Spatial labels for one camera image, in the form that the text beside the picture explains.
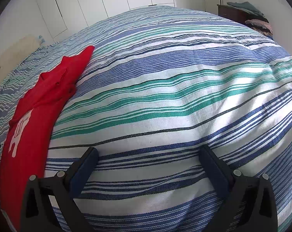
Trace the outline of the striped blue green bedspread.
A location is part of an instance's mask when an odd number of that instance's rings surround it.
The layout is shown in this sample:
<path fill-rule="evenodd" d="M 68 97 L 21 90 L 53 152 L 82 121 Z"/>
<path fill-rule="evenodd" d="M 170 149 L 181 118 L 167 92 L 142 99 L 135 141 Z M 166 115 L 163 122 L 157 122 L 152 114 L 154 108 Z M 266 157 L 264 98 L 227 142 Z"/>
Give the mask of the striped blue green bedspread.
<path fill-rule="evenodd" d="M 95 231 L 202 231 L 221 200 L 198 160 L 267 174 L 278 231 L 292 231 L 292 55 L 234 21 L 151 6 L 31 53 L 0 83 L 0 143 L 19 100 L 63 57 L 94 46 L 56 120 L 50 177 L 92 146 L 98 165 L 76 204 Z"/>

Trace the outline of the dark wooden dresser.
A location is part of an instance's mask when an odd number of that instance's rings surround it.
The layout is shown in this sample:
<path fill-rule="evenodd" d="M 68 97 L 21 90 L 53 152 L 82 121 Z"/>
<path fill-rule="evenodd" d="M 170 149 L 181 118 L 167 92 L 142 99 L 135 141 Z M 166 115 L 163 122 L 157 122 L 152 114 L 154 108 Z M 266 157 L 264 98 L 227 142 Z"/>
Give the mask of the dark wooden dresser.
<path fill-rule="evenodd" d="M 245 21 L 248 20 L 249 14 L 243 10 L 240 10 L 231 6 L 227 6 L 227 5 L 220 5 L 220 4 L 218 4 L 217 7 L 218 7 L 218 15 L 220 17 L 230 19 L 232 21 L 235 21 L 243 25 L 245 24 Z"/>

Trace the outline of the cream padded headboard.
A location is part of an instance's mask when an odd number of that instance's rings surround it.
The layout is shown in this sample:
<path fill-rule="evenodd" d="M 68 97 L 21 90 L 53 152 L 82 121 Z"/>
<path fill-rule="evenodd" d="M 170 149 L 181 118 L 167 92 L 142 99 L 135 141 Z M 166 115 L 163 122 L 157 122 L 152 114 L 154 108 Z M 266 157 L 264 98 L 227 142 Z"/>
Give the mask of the cream padded headboard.
<path fill-rule="evenodd" d="M 33 35 L 27 35 L 8 47 L 0 55 L 0 83 L 18 64 L 39 47 L 39 39 Z"/>

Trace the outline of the pile of folded clothes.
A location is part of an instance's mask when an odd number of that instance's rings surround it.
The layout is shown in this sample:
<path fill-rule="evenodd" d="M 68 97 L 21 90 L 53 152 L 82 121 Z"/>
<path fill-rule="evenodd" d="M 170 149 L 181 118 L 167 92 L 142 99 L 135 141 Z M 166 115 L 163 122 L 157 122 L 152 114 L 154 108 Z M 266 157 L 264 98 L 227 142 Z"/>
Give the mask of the pile of folded clothes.
<path fill-rule="evenodd" d="M 254 7 L 251 3 L 227 2 L 227 5 L 248 13 L 247 18 L 245 19 L 245 25 L 251 29 L 258 31 L 260 34 L 263 34 L 270 39 L 273 39 L 273 29 L 269 21 L 264 17 L 264 14 L 256 7 Z"/>

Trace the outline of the red knit sweater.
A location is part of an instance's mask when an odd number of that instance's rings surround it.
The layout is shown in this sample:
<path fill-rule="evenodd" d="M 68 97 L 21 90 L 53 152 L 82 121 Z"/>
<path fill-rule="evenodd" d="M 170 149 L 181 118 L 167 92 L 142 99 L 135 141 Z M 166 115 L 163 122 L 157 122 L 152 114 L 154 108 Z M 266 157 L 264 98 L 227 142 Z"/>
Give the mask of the red knit sweater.
<path fill-rule="evenodd" d="M 33 174 L 43 177 L 55 122 L 75 94 L 93 51 L 94 47 L 88 46 L 78 55 L 64 56 L 54 69 L 41 73 L 9 121 L 0 162 L 0 207 L 17 231 L 27 181 Z"/>

